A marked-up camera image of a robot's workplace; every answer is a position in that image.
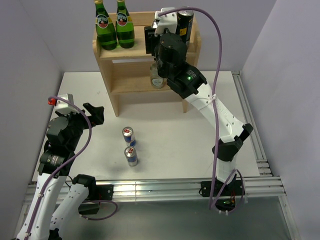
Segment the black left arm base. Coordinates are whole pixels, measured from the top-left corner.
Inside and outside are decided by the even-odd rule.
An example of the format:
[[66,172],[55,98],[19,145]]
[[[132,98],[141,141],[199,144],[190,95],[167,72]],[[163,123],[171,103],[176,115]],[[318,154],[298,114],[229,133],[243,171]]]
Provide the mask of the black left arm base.
[[107,200],[111,201],[113,198],[114,186],[112,184],[96,185],[89,188],[88,197],[86,200]]

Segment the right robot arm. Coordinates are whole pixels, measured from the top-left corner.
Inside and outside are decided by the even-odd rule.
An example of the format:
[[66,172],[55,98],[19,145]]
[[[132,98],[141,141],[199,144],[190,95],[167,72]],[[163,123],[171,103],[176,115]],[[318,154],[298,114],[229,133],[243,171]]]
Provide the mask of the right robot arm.
[[244,141],[253,131],[249,123],[238,120],[213,93],[204,75],[187,63],[187,45],[182,38],[165,29],[158,35],[151,26],[144,28],[145,51],[154,56],[157,73],[182,99],[193,105],[214,127],[218,142],[212,148],[217,191],[229,194],[236,175],[236,160]]

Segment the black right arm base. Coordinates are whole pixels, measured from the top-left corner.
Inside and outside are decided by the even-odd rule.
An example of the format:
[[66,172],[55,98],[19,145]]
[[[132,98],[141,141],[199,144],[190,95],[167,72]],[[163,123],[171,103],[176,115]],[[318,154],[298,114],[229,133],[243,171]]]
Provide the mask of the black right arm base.
[[[200,189],[198,191],[198,193],[204,197],[204,198],[208,198],[210,196],[210,192],[211,192],[211,184],[212,181],[211,180],[206,180],[206,181],[201,181],[200,182]],[[222,188],[223,183],[219,180],[215,180],[215,185],[214,185],[214,190],[213,190],[213,197],[215,198],[220,189]],[[241,197],[241,195],[245,195],[246,191],[243,188],[243,184],[242,181],[240,179],[234,179],[231,181],[231,183],[227,184],[223,191],[220,194],[219,199],[228,199],[231,196],[235,196],[235,197]]]

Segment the blue silver energy can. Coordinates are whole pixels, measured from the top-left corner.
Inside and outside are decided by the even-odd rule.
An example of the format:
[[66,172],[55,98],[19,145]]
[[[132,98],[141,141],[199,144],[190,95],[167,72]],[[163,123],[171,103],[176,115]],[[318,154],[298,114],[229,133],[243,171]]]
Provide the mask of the blue silver energy can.
[[126,126],[122,129],[122,136],[128,147],[134,147],[136,145],[134,130],[130,126]]
[[126,160],[130,166],[136,166],[138,164],[137,151],[134,147],[128,146],[124,150],[124,155],[125,155]]

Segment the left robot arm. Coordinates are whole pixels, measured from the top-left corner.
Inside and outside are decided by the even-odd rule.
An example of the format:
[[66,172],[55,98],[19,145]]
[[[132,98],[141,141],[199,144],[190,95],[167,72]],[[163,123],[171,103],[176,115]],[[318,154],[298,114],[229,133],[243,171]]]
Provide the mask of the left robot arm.
[[47,240],[59,193],[71,166],[83,151],[75,152],[84,130],[104,123],[104,107],[90,103],[79,109],[58,101],[56,117],[48,123],[47,141],[39,159],[36,190],[18,240]]

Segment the black yellow can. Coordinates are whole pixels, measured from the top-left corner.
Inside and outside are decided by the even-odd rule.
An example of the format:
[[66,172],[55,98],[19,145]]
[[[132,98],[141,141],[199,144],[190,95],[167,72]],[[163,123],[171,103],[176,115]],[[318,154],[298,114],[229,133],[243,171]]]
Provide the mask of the black yellow can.
[[151,27],[152,27],[153,29],[156,29],[156,28],[158,27],[158,21],[157,21],[156,19],[152,22]]
[[194,12],[192,10],[181,10],[177,12],[177,27],[175,33],[181,37],[187,46],[190,44],[193,20]]

